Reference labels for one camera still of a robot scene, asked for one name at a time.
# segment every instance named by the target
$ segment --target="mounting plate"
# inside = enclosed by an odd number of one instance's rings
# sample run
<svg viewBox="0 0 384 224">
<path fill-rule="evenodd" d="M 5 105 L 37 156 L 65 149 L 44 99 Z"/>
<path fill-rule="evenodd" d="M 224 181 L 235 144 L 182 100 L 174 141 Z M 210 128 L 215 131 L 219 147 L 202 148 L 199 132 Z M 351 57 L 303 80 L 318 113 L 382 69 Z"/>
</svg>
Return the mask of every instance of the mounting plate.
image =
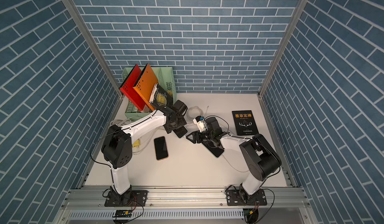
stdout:
<svg viewBox="0 0 384 224">
<path fill-rule="evenodd" d="M 238 191 L 228 190 L 226 193 L 227 196 L 227 205 L 228 206 L 253 206 L 256 203 L 260 203 L 260 206 L 266 206 L 266 198 L 264 190 L 259 189 L 256 193 L 254 193 L 248 203 L 244 205 L 241 199 L 238 197 Z"/>
<path fill-rule="evenodd" d="M 148 191 L 146 190 L 142 190 L 142 191 L 132 191 L 132 198 L 130 199 L 135 199 L 136 198 L 136 201 L 141 204 L 142 206 L 145 206 L 145 203 L 147 201 L 147 194 L 148 194 Z M 122 205 L 120 204 L 118 201 L 116 201 L 114 198 L 113 198 L 113 195 L 111 196 L 111 192 L 108 193 L 107 195 L 107 198 L 105 200 L 105 203 L 104 203 L 104 206 L 106 207 L 121 207 L 121 206 L 135 206 L 136 205 L 136 202 L 129 202 L 128 204 L 126 205 Z"/>
</svg>

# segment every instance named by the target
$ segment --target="red wire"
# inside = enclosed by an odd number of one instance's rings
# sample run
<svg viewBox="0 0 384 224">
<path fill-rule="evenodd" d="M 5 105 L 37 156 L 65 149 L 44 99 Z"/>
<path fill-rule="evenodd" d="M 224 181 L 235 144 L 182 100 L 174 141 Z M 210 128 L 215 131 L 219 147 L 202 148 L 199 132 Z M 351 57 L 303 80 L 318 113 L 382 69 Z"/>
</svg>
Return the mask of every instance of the red wire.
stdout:
<svg viewBox="0 0 384 224">
<path fill-rule="evenodd" d="M 260 206 L 260 202 L 259 202 L 259 204 L 258 204 L 257 207 L 256 207 L 256 201 L 255 201 L 255 207 L 252 209 L 252 211 L 257 210 L 257 208 L 259 208 L 259 206 Z"/>
<path fill-rule="evenodd" d="M 134 211 L 136 209 L 137 202 L 135 202 L 135 207 L 132 209 Z"/>
</svg>

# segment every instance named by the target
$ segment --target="deer antler illustration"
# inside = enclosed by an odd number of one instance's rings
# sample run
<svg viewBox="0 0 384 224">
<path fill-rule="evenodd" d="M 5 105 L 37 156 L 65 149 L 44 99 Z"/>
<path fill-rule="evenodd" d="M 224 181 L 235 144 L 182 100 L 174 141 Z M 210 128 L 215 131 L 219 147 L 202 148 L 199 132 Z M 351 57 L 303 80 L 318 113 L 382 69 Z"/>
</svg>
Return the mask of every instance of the deer antler illustration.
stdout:
<svg viewBox="0 0 384 224">
<path fill-rule="evenodd" d="M 247 127 L 247 126 L 252 125 L 252 122 L 248 123 L 247 121 L 243 121 L 243 123 L 239 122 L 239 125 Z"/>
</svg>

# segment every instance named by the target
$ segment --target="orange folder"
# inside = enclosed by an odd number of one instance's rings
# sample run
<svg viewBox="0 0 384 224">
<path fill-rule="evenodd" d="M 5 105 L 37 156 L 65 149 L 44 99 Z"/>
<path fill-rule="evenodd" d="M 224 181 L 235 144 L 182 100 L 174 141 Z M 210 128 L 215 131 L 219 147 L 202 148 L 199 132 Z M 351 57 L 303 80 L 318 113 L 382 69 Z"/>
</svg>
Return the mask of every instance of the orange folder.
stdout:
<svg viewBox="0 0 384 224">
<path fill-rule="evenodd" d="M 120 90 L 139 109 L 139 111 L 143 111 L 148 109 L 148 107 L 142 97 L 133 89 L 133 86 L 140 75 L 141 69 L 138 65 L 135 65 L 135 67 L 133 67 L 131 72 L 128 74 L 127 78 L 121 84 Z"/>
<path fill-rule="evenodd" d="M 144 102 L 151 110 L 155 110 L 153 106 L 149 103 L 149 98 L 155 84 L 158 84 L 159 81 L 155 73 L 149 64 L 147 64 L 142 70 L 140 76 L 138 77 L 136 83 L 133 85 L 133 89 L 141 96 Z"/>
</svg>

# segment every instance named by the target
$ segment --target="black book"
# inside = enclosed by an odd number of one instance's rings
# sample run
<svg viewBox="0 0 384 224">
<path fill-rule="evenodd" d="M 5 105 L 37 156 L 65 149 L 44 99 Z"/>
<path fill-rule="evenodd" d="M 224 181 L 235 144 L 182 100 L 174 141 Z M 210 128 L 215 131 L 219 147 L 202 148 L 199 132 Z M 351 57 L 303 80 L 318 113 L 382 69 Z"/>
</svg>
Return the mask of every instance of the black book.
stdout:
<svg viewBox="0 0 384 224">
<path fill-rule="evenodd" d="M 257 130 L 252 111 L 232 111 L 237 135 L 256 135 Z"/>
<path fill-rule="evenodd" d="M 158 110 L 162 105 L 171 107 L 173 105 L 173 97 L 170 96 L 159 84 L 153 87 L 149 103 Z"/>
</svg>

